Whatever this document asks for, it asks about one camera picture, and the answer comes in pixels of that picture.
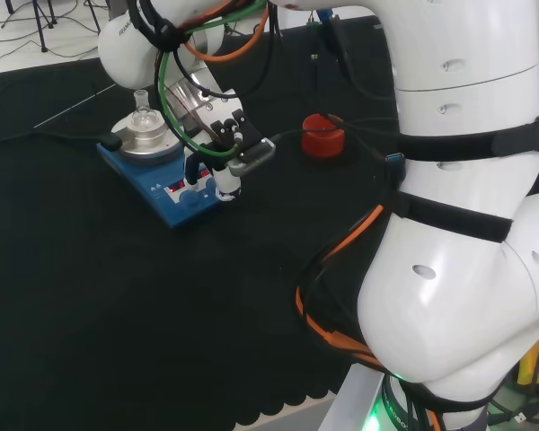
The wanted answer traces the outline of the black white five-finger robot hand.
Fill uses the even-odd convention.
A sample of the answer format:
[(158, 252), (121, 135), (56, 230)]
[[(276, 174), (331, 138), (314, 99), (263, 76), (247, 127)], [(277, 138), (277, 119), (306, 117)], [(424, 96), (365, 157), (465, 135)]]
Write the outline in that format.
[(195, 165), (202, 163), (213, 178), (216, 199), (237, 198), (242, 177), (267, 162), (275, 144), (248, 119), (233, 90), (218, 98), (180, 78), (164, 83), (163, 96), (164, 118), (185, 146), (185, 182), (195, 185)]

